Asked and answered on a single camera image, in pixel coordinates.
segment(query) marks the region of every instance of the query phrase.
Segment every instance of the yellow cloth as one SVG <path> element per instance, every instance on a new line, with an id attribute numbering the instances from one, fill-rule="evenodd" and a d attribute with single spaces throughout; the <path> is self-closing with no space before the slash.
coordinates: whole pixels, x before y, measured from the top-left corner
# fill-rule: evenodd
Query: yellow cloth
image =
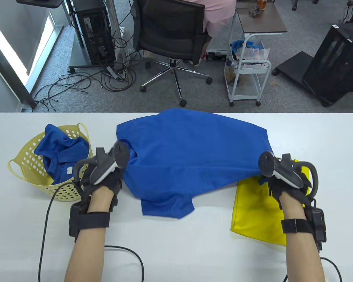
<path id="1" fill-rule="evenodd" d="M 308 168 L 303 167 L 302 173 L 310 179 Z M 284 214 L 279 203 L 269 196 L 268 183 L 260 186 L 259 179 L 252 177 L 238 183 L 231 230 L 252 239 L 286 246 L 281 227 Z"/>

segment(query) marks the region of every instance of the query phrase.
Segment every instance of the basket handle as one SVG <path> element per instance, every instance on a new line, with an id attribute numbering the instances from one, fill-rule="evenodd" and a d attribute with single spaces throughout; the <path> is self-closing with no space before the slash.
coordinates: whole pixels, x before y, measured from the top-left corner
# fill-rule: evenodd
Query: basket handle
<path id="1" fill-rule="evenodd" d="M 11 168 L 11 163 L 12 163 L 13 161 L 14 161 L 14 160 L 10 160 L 10 161 L 8 162 L 8 169 L 9 169 L 9 171 L 10 171 L 15 177 L 17 177 L 17 178 L 19 178 L 19 179 L 21 179 L 21 180 L 27 182 L 25 178 L 20 177 L 17 173 L 15 173 L 15 172 L 13 171 L 13 169 Z"/>
<path id="2" fill-rule="evenodd" d="M 88 138 L 88 143 L 90 144 L 89 132 L 88 132 L 88 129 L 86 128 L 86 125 L 84 125 L 83 123 L 80 123 L 80 122 L 77 125 L 78 126 L 81 125 L 84 128 L 85 133 L 86 133 L 86 138 Z"/>

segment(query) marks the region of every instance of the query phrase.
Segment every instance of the person in pink shirt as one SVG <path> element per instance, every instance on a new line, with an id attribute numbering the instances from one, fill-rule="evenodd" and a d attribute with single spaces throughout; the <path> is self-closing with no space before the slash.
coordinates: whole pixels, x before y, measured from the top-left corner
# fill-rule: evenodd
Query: person in pink shirt
<path id="1" fill-rule="evenodd" d="M 230 23 L 234 13 L 236 0 L 187 0 L 205 6 L 203 30 L 207 30 L 210 37 L 217 37 L 224 26 Z M 206 55 L 210 40 L 204 45 L 201 59 Z"/>

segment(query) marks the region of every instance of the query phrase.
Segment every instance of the hand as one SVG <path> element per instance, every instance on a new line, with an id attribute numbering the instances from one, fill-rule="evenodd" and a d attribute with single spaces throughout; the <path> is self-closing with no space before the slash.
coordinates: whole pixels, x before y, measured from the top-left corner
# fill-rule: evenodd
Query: hand
<path id="1" fill-rule="evenodd" d="M 108 212 L 113 197 L 114 193 L 106 186 L 98 188 L 91 196 L 88 212 Z"/>
<path id="2" fill-rule="evenodd" d="M 301 170 L 296 171 L 296 173 L 303 181 L 302 189 L 293 188 L 283 180 L 277 179 L 276 176 L 272 176 L 268 180 L 269 195 L 276 199 L 276 201 L 279 203 L 280 209 L 284 207 L 280 202 L 280 196 L 283 193 L 288 193 L 291 197 L 294 198 L 294 200 L 297 200 L 301 206 L 303 203 L 306 205 L 311 204 L 307 197 L 305 197 L 308 188 L 311 187 L 311 182 L 307 179 L 306 175 L 304 175 Z"/>
<path id="3" fill-rule="evenodd" d="M 115 196 L 117 196 L 119 191 L 121 190 L 121 183 L 123 180 L 122 170 L 120 168 L 116 168 L 114 172 L 107 175 L 106 178 L 102 180 L 99 184 L 92 185 L 89 181 L 89 178 L 95 167 L 95 165 L 90 164 L 86 169 L 84 176 L 81 179 L 81 185 L 84 187 L 84 189 L 88 188 L 89 191 L 94 192 L 99 187 L 105 186 L 110 189 L 115 194 Z"/>
<path id="4" fill-rule="evenodd" d="M 95 199 L 109 199 L 109 210 L 112 211 L 112 208 L 118 204 L 117 195 L 122 186 L 123 170 L 116 168 L 114 172 L 107 175 L 99 184 L 93 185 L 90 184 L 89 178 L 95 167 L 95 165 L 90 164 L 82 177 L 81 185 L 84 187 L 84 193 L 81 196 L 81 201 L 88 201 L 89 195 L 92 195 L 92 201 L 95 201 Z"/>

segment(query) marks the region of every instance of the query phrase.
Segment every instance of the computer tower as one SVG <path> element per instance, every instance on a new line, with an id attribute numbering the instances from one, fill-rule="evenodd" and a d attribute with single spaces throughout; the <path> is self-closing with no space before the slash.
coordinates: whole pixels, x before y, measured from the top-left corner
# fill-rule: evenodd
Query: computer tower
<path id="1" fill-rule="evenodd" d="M 302 81 L 323 106 L 353 91 L 353 23 L 330 28 Z"/>
<path id="2" fill-rule="evenodd" d="M 116 60 L 106 5 L 103 0 L 73 0 L 74 9 L 92 65 Z"/>

